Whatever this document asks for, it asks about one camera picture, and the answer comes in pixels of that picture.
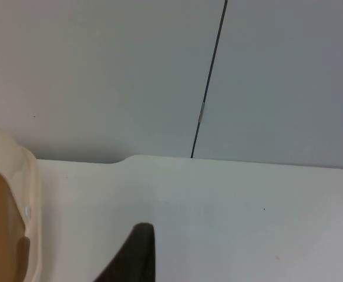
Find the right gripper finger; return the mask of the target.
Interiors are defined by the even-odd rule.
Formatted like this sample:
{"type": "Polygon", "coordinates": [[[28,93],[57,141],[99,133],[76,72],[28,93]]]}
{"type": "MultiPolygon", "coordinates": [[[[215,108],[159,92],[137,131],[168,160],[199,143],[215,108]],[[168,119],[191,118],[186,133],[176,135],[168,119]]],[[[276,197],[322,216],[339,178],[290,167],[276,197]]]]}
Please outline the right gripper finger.
{"type": "Polygon", "coordinates": [[[155,281],[156,247],[154,227],[138,223],[96,281],[155,281]]]}

